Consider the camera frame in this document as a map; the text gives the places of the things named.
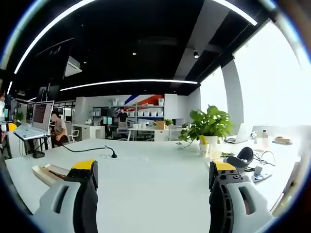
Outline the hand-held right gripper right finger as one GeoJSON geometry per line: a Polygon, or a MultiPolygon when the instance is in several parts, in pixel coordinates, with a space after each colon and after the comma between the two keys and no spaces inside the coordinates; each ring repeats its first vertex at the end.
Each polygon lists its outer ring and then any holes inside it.
{"type": "Polygon", "coordinates": [[[259,233],[273,220],[267,200],[229,163],[209,165],[210,233],[259,233]]]}

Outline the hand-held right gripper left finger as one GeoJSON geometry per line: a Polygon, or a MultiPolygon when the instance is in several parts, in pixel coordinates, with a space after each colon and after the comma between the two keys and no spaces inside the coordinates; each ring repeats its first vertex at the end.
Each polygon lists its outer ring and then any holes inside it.
{"type": "Polygon", "coordinates": [[[40,198],[33,221],[42,233],[96,233],[98,162],[76,163],[40,198]]]}

